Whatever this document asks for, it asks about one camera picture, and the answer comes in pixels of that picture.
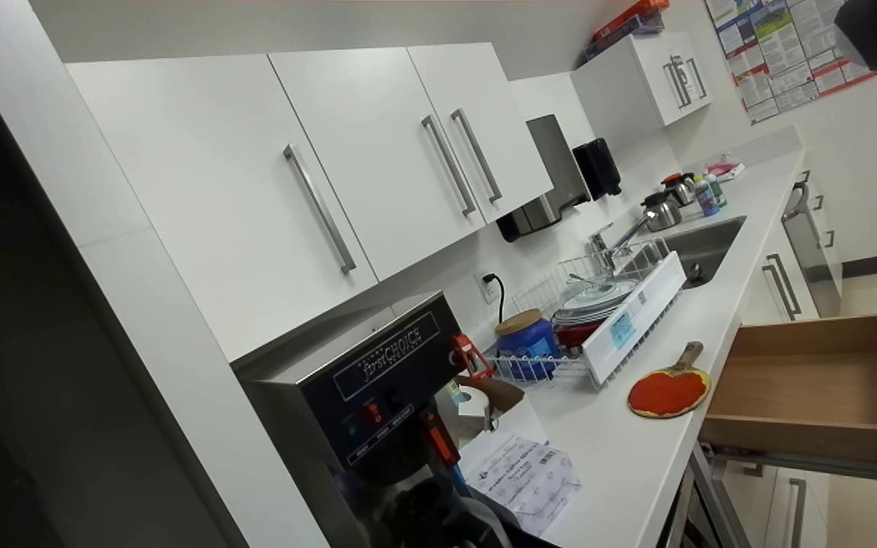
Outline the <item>red ping pong paddle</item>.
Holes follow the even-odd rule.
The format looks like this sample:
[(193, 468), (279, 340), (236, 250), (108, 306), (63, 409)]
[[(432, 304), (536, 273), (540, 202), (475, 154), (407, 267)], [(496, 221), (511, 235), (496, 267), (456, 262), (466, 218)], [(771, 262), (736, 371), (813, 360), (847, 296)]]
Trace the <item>red ping pong paddle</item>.
[(710, 375), (695, 366), (701, 340), (687, 340), (671, 368), (639, 378), (627, 392), (627, 409), (639, 417), (671, 420), (695, 410), (710, 392)]

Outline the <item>open wooden drawer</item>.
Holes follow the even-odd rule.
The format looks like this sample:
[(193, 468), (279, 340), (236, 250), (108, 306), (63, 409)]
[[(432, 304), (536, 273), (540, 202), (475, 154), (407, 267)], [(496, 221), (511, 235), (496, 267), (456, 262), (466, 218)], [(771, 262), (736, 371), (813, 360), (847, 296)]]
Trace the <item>open wooden drawer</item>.
[(743, 327), (701, 437), (718, 457), (877, 478), (877, 313)]

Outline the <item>steel kettle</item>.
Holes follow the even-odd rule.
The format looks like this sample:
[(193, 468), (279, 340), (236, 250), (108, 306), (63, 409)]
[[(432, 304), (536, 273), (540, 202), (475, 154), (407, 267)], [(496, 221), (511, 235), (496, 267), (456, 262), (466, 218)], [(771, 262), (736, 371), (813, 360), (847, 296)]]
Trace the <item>steel kettle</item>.
[(667, 192), (646, 196), (643, 199), (643, 216), (648, 218), (650, 231), (677, 227), (683, 221), (683, 212)]

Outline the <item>wall poster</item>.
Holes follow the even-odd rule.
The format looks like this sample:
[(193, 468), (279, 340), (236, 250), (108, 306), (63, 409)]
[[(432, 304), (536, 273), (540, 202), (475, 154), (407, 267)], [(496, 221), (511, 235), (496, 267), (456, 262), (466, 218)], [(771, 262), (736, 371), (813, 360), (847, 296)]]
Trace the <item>wall poster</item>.
[(702, 0), (751, 126), (870, 78), (833, 29), (844, 0)]

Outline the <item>paper towel dispenser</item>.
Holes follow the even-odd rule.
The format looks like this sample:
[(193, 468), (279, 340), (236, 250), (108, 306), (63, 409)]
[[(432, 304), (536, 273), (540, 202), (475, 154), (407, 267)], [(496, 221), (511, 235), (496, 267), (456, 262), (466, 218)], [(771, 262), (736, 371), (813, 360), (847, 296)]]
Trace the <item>paper towel dispenser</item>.
[(554, 188), (496, 221), (506, 239), (552, 227), (574, 204), (620, 192), (620, 173), (604, 138), (570, 147), (554, 115), (529, 120), (528, 127)]

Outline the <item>steel kitchen sink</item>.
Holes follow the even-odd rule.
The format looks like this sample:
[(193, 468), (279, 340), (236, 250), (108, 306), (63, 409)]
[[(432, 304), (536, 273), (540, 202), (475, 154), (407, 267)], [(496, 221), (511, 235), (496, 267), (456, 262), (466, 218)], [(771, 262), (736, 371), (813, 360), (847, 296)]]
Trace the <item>steel kitchen sink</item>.
[(739, 227), (743, 216), (667, 238), (667, 247), (683, 262), (687, 290), (702, 285), (714, 276)]

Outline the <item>white upper cabinet doors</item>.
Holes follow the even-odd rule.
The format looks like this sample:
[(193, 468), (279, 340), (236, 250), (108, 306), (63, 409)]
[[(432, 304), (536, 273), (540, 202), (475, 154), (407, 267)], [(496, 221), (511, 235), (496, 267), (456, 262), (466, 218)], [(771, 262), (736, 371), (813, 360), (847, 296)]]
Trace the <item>white upper cabinet doors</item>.
[(230, 361), (552, 188), (487, 42), (71, 75)]

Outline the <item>white dish rack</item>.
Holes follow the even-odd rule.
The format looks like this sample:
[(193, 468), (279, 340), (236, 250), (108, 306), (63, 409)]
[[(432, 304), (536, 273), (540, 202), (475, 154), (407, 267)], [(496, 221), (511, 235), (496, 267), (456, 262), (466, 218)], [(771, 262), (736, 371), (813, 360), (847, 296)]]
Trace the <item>white dish rack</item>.
[(583, 283), (554, 313), (564, 351), (574, 351), (592, 381), (604, 386), (665, 317), (684, 285), (677, 252), (657, 260), (639, 276)]

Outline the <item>black coffee machine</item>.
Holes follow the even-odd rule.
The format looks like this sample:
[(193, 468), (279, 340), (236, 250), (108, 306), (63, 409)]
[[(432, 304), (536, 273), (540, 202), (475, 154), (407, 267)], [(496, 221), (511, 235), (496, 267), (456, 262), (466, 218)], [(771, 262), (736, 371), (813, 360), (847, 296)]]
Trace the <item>black coffee machine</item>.
[(442, 296), (297, 360), (267, 360), (244, 389), (331, 548), (511, 548), (456, 472), (436, 395), (460, 375)]

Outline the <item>blue jar with cork lid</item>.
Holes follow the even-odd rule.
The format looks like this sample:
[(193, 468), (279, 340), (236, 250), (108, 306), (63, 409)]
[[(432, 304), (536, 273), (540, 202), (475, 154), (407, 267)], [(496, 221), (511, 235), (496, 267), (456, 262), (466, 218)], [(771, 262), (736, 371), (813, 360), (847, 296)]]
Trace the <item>blue jar with cork lid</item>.
[(496, 368), (514, 381), (548, 381), (564, 351), (540, 306), (496, 327)]

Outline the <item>small white wall cabinet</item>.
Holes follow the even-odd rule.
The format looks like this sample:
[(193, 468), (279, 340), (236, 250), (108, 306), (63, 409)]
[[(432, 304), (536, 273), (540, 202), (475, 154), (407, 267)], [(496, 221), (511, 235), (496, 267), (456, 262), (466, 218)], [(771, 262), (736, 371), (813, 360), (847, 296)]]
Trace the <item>small white wall cabinet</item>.
[(695, 39), (680, 29), (617, 39), (572, 69), (572, 87), (612, 150), (637, 147), (710, 103)]

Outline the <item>white paper sheet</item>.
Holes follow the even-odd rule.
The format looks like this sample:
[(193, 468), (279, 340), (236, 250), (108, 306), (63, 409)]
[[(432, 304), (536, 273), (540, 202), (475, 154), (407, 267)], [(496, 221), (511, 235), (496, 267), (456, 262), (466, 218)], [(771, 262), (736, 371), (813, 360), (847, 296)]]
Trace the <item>white paper sheet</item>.
[(460, 468), (475, 493), (532, 535), (543, 535), (582, 490), (564, 452), (525, 435), (491, 431), (468, 441)]

